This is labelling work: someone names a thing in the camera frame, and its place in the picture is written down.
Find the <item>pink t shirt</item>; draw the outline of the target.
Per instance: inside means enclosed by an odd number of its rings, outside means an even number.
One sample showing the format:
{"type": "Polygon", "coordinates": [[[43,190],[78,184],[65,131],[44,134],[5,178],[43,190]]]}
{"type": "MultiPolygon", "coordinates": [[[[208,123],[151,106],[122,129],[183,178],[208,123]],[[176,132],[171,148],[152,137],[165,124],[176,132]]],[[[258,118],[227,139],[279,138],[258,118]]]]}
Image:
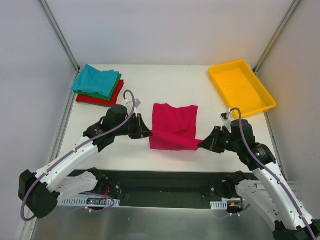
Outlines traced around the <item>pink t shirt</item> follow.
{"type": "Polygon", "coordinates": [[[197,151],[201,140],[196,139],[198,106],[173,107],[155,103],[152,112],[152,150],[197,151]]]}

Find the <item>yellow plastic tray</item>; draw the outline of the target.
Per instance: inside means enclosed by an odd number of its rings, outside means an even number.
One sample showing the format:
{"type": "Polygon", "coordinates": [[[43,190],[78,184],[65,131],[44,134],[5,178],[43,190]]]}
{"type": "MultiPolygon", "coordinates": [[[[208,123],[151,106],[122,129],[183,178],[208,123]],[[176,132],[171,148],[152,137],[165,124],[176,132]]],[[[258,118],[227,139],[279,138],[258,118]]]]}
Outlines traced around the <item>yellow plastic tray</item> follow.
{"type": "Polygon", "coordinates": [[[243,59],[212,66],[208,73],[227,108],[239,108],[243,118],[267,112],[277,106],[243,59]]]}

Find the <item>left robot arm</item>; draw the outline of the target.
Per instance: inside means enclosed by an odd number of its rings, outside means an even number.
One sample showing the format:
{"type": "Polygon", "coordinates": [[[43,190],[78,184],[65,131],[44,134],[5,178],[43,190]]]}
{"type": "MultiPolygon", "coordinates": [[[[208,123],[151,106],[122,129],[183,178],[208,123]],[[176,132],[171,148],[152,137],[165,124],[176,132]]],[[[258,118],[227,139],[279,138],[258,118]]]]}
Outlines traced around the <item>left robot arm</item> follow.
{"type": "Polygon", "coordinates": [[[20,175],[18,197],[22,200],[21,219],[25,222],[34,218],[42,219],[59,203],[78,194],[107,198],[107,177],[97,168],[90,168],[75,177],[70,174],[113,144],[116,137],[128,136],[132,140],[138,140],[152,135],[135,107],[128,112],[123,105],[112,106],[62,156],[35,172],[25,170],[20,175]]]}

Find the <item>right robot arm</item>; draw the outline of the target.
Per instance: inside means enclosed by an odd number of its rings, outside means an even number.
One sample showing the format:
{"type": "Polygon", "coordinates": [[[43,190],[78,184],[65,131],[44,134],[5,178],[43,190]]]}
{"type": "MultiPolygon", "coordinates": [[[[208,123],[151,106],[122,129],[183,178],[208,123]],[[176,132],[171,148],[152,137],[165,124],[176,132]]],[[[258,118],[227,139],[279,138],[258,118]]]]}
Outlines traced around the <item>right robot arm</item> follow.
{"type": "Polygon", "coordinates": [[[242,172],[237,171],[215,186],[225,199],[240,197],[268,223],[276,240],[315,240],[320,236],[320,221],[300,203],[282,175],[271,150],[256,142],[247,120],[234,120],[222,114],[223,126],[215,126],[199,147],[214,153],[236,153],[267,192],[264,195],[242,172]]]}

